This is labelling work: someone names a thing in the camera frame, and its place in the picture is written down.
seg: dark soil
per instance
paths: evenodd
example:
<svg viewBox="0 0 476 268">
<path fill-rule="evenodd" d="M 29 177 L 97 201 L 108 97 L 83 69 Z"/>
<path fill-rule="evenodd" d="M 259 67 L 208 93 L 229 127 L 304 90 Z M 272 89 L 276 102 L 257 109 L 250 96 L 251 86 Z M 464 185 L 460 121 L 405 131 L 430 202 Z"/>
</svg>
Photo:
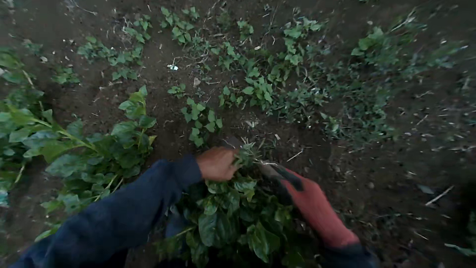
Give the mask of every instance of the dark soil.
<svg viewBox="0 0 476 268">
<path fill-rule="evenodd" d="M 195 6 L 203 18 L 208 10 L 214 14 L 215 0 L 77 0 L 82 8 L 98 12 L 97 16 L 68 7 L 68 2 L 15 0 L 14 10 L 5 6 L 0 10 L 0 45 L 19 50 L 29 71 L 36 74 L 37 85 L 46 93 L 45 103 L 52 107 L 57 120 L 65 125 L 77 116 L 84 121 L 87 132 L 108 132 L 124 119 L 117 106 L 129 93 L 146 84 L 148 109 L 157 118 L 157 125 L 149 133 L 158 136 L 148 163 L 195 152 L 188 140 L 189 127 L 179 111 L 183 100 L 172 98 L 167 89 L 184 83 L 191 92 L 196 70 L 187 67 L 191 62 L 186 59 L 175 61 L 177 72 L 167 68 L 183 52 L 169 31 L 158 32 L 161 29 L 157 17 L 161 15 L 161 6 L 172 10 Z M 476 145 L 476 137 L 474 125 L 465 122 L 468 115 L 474 118 L 476 108 L 458 94 L 462 87 L 460 79 L 474 77 L 476 71 L 474 60 L 468 59 L 475 54 L 471 44 L 476 41 L 476 2 L 228 1 L 234 21 L 248 19 L 255 27 L 255 42 L 261 40 L 269 25 L 270 16 L 263 17 L 266 4 L 278 6 L 275 24 L 279 27 L 290 21 L 293 7 L 300 7 L 302 15 L 309 18 L 329 19 L 328 38 L 341 48 L 333 54 L 336 59 L 340 53 L 350 53 L 358 39 L 366 35 L 370 21 L 373 25 L 388 26 L 414 7 L 418 7 L 420 21 L 428 24 L 428 30 L 419 37 L 420 43 L 428 47 L 436 47 L 442 40 L 470 44 L 456 59 L 455 68 L 427 74 L 420 85 L 409 86 L 392 101 L 387 109 L 389 121 L 401 132 L 395 141 L 355 149 L 342 141 L 327 140 L 318 127 L 306 130 L 299 125 L 278 123 L 276 118 L 266 117 L 258 110 L 240 109 L 217 109 L 224 118 L 224 132 L 213 140 L 218 144 L 221 138 L 235 135 L 250 140 L 266 138 L 265 144 L 276 141 L 271 153 L 273 160 L 320 183 L 347 226 L 381 260 L 381 267 L 433 268 L 441 267 L 440 263 L 445 267 L 475 267 L 475 258 L 465 257 L 444 244 L 468 246 L 467 215 L 470 204 L 476 204 L 474 199 L 470 200 L 475 195 L 468 193 L 469 185 L 475 181 L 476 158 L 471 146 Z M 124 15 L 135 12 L 150 14 L 154 26 L 152 39 L 144 48 L 145 68 L 136 82 L 110 84 L 112 69 L 108 65 L 88 64 L 75 51 L 90 35 L 107 46 L 123 49 L 127 43 L 120 42 L 114 32 Z M 49 64 L 73 64 L 81 85 L 61 87 L 53 83 L 52 70 L 34 56 L 26 55 L 20 45 L 23 39 L 43 44 Z M 272 39 L 266 38 L 265 42 L 270 46 Z M 216 103 L 216 93 L 235 78 L 214 66 L 210 76 L 210 82 L 219 83 L 202 82 L 200 89 L 205 94 L 200 100 L 211 97 L 210 102 Z M 245 121 L 259 124 L 251 128 Z M 301 150 L 303 153 L 287 162 Z M 40 203 L 48 201 L 61 182 L 44 174 L 45 166 L 40 160 L 29 166 L 25 178 L 10 195 L 11 208 L 1 211 L 2 266 L 14 262 L 39 233 L 48 229 L 45 222 L 49 219 Z M 425 194 L 417 185 L 428 186 L 435 194 Z M 455 188 L 435 206 L 425 206 L 452 185 Z M 149 243 L 130 252 L 127 267 L 153 267 L 156 261 Z"/>
</svg>

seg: red glove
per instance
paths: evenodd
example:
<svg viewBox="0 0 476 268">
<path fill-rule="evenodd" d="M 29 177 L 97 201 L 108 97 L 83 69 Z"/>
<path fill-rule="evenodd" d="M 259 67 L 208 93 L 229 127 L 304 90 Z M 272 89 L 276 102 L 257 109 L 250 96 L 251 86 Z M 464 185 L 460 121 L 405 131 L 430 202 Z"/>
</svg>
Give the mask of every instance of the red glove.
<svg viewBox="0 0 476 268">
<path fill-rule="evenodd" d="M 343 248 L 359 243 L 356 234 L 347 229 L 339 219 L 321 187 L 291 170 L 286 170 L 301 179 L 304 191 L 297 191 L 289 181 L 281 180 L 281 183 L 288 190 L 304 218 L 319 233 L 326 246 Z"/>
</svg>

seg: navy blue long-sleeve shirt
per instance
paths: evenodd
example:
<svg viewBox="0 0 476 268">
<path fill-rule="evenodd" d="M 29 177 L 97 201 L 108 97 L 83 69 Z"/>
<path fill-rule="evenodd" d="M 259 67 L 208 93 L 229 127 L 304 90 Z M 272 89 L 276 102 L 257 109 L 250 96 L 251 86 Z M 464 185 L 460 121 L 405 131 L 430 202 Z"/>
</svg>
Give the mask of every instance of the navy blue long-sleeve shirt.
<svg viewBox="0 0 476 268">
<path fill-rule="evenodd" d="M 200 180 L 191 155 L 173 163 L 159 160 L 135 182 L 68 218 L 56 234 L 33 244 L 10 268 L 103 267 L 115 253 L 146 243 L 168 207 Z M 328 268 L 373 267 L 360 245 L 332 250 L 327 263 Z"/>
</svg>

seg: plant stem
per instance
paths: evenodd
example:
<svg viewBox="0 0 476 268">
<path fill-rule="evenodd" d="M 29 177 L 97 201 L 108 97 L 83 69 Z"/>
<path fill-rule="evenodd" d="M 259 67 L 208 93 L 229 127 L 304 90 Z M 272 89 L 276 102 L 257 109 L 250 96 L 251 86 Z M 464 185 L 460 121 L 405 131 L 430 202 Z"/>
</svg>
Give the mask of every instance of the plant stem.
<svg viewBox="0 0 476 268">
<path fill-rule="evenodd" d="M 112 182 L 114 182 L 114 180 L 116 179 L 117 176 L 118 176 L 118 175 L 116 174 L 116 175 L 114 175 L 114 177 L 112 177 L 111 181 L 109 182 L 108 186 L 106 186 L 105 189 L 109 189 L 109 188 L 111 187 Z M 100 197 L 101 197 L 101 195 L 98 195 L 98 197 L 97 197 L 96 199 L 94 199 L 94 202 L 98 201 Z"/>
<path fill-rule="evenodd" d="M 21 164 L 21 169 L 20 169 L 20 171 L 18 172 L 17 178 L 15 179 L 15 182 L 14 182 L 13 184 L 16 184 L 18 181 L 20 181 L 21 174 L 23 174 L 23 170 L 25 170 L 25 166 L 26 166 L 26 163 L 23 162 L 23 163 Z"/>
<path fill-rule="evenodd" d="M 189 227 L 189 228 L 187 228 L 187 229 L 181 231 L 180 233 L 174 235 L 174 237 L 179 237 L 179 236 L 181 236 L 181 235 L 183 235 L 183 234 L 185 234 L 185 233 L 187 233 L 188 231 L 191 231 L 191 230 L 193 230 L 193 229 L 195 229 L 195 227 Z"/>
<path fill-rule="evenodd" d="M 124 178 L 122 178 L 119 183 L 117 184 L 116 188 L 114 188 L 114 191 L 112 191 L 113 193 L 119 188 L 119 186 L 122 184 L 122 182 L 124 181 Z"/>
<path fill-rule="evenodd" d="M 43 121 L 43 120 L 34 118 L 33 121 L 34 121 L 34 122 L 37 122 L 37 123 L 39 123 L 39 124 L 42 124 L 42 125 L 44 125 L 44 126 L 47 126 L 47 127 L 49 127 L 49 128 L 53 128 L 53 126 L 52 126 L 51 124 L 48 124 L 47 122 L 45 122 L 45 121 Z M 89 148 L 89 149 L 91 149 L 91 150 L 96 151 L 97 153 L 99 153 L 99 151 L 96 149 L 96 147 L 95 147 L 93 144 L 87 144 L 86 142 L 84 142 L 84 141 L 82 141 L 82 140 L 76 138 L 75 136 L 69 134 L 69 133 L 68 133 L 66 130 L 64 130 L 63 128 L 61 128 L 61 130 L 58 130 L 57 132 L 60 133 L 60 134 L 65 135 L 65 136 L 66 136 L 67 138 L 69 138 L 70 140 L 75 140 L 75 141 L 77 141 L 78 143 L 80 143 L 82 146 L 87 147 L 87 148 Z"/>
</svg>

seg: person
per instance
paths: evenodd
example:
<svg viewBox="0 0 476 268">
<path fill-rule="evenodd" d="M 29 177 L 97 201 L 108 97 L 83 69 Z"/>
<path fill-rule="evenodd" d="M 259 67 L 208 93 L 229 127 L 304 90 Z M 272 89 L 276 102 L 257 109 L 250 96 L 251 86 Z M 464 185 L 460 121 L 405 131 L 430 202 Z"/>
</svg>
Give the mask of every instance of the person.
<svg viewBox="0 0 476 268">
<path fill-rule="evenodd" d="M 123 267 L 127 250 L 147 242 L 150 230 L 183 191 L 202 179 L 228 181 L 234 150 L 214 147 L 194 158 L 159 160 L 136 181 L 68 218 L 56 234 L 33 244 L 11 268 Z M 319 185 L 295 174 L 304 191 L 282 181 L 296 207 L 326 245 L 324 268 L 373 268 L 371 255 L 332 209 Z"/>
</svg>

